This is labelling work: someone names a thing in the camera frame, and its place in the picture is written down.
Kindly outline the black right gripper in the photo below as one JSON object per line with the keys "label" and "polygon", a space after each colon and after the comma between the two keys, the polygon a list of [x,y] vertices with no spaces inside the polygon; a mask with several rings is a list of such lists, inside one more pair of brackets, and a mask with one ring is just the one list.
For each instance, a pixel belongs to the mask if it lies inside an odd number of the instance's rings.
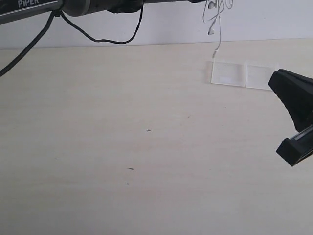
{"label": "black right gripper", "polygon": [[279,69],[272,74],[268,85],[286,107],[299,132],[285,138],[276,150],[290,166],[295,166],[313,154],[313,80]]}

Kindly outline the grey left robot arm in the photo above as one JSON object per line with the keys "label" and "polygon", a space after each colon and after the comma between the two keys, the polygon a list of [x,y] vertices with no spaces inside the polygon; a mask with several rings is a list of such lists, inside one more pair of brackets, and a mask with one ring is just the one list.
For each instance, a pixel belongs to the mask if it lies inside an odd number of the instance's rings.
{"label": "grey left robot arm", "polygon": [[61,10],[72,17],[100,11],[114,14],[133,13],[143,4],[166,3],[165,0],[2,0],[0,23],[6,24],[50,11]]}

